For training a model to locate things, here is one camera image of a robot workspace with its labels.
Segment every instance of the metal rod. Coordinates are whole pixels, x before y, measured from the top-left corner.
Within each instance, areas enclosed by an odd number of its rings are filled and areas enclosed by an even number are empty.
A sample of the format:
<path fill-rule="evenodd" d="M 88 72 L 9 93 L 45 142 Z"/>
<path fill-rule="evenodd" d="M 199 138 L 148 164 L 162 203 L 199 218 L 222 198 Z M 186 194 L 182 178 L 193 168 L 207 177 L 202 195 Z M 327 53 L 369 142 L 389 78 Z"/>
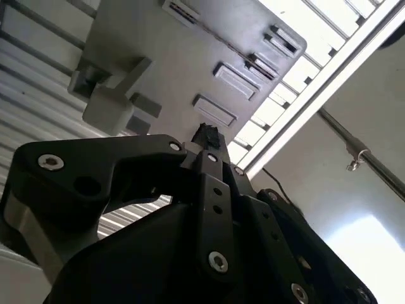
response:
<path fill-rule="evenodd" d="M 405 184 L 395 176 L 382 162 L 380 162 L 358 138 L 346 130 L 331 114 L 321 108 L 319 116 L 335 133 L 346 143 L 347 150 L 352 155 L 358 155 L 360 151 L 367 149 L 361 154 L 362 160 L 381 178 L 387 186 L 405 201 Z"/>

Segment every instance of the screw hole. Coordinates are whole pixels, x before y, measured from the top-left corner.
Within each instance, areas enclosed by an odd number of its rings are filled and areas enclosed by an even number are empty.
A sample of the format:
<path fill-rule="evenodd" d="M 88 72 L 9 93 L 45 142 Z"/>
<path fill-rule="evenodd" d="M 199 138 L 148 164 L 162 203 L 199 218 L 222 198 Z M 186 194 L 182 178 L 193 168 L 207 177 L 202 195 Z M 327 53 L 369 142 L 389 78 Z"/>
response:
<path fill-rule="evenodd" d="M 222 214 L 222 208 L 221 207 L 219 207 L 217 205 L 214 205 L 213 209 L 214 209 L 216 214 Z"/>
<path fill-rule="evenodd" d="M 73 186 L 78 193 L 84 196 L 95 196 L 101 191 L 100 183 L 89 176 L 77 177 Z"/>
<path fill-rule="evenodd" d="M 219 196 L 222 195 L 222 191 L 219 190 L 218 188 L 214 188 L 214 192 L 215 192 L 216 195 L 219 195 Z"/>
<path fill-rule="evenodd" d="M 278 238 L 278 234 L 277 234 L 276 232 L 273 232 L 273 231 L 272 231 L 270 235 L 271 235 L 271 237 L 272 237 L 275 241 L 278 242 L 278 241 L 280 240 L 280 239 Z"/>
<path fill-rule="evenodd" d="M 300 289 L 297 289 L 296 293 L 300 298 L 304 298 L 304 293 Z"/>
<path fill-rule="evenodd" d="M 45 160 L 45 163 L 46 163 L 47 165 L 50 165 L 50 166 L 56 166 L 56 165 L 58 164 L 58 161 L 57 161 L 56 159 L 54 159 L 53 157 L 48 157 L 48 158 Z"/>

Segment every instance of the rectangular slot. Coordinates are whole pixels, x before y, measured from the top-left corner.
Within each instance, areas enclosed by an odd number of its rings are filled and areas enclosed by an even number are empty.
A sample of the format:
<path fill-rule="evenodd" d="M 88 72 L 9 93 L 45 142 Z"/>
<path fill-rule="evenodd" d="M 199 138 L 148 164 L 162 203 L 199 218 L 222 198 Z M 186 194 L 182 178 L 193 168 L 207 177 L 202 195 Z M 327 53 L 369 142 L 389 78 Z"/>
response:
<path fill-rule="evenodd" d="M 220 65 L 214 72 L 214 76 L 226 82 L 231 87 L 237 89 L 248 100 L 250 100 L 259 91 L 259 88 L 257 88 L 254 84 L 249 82 L 244 77 L 240 76 L 235 71 L 231 70 L 223 63 L 220 63 Z"/>
<path fill-rule="evenodd" d="M 282 29 L 274 25 L 271 26 L 270 31 L 265 34 L 265 41 L 274 45 L 289 57 L 294 57 L 299 50 L 291 37 Z"/>
<path fill-rule="evenodd" d="M 218 125 L 224 127 L 230 127 L 236 120 L 236 116 L 229 113 L 227 110 L 219 107 L 211 100 L 205 98 L 202 95 L 198 95 L 194 101 L 194 108 L 197 112 L 203 114 L 205 117 Z"/>
<path fill-rule="evenodd" d="M 199 14 L 180 0 L 166 0 L 163 9 L 188 27 L 196 24 L 199 19 Z"/>
<path fill-rule="evenodd" d="M 258 54 L 253 54 L 250 57 L 256 66 L 252 66 L 251 63 L 246 63 L 246 67 L 255 76 L 263 79 L 266 82 L 273 81 L 278 78 L 278 73 L 270 66 L 269 63 L 261 59 Z"/>

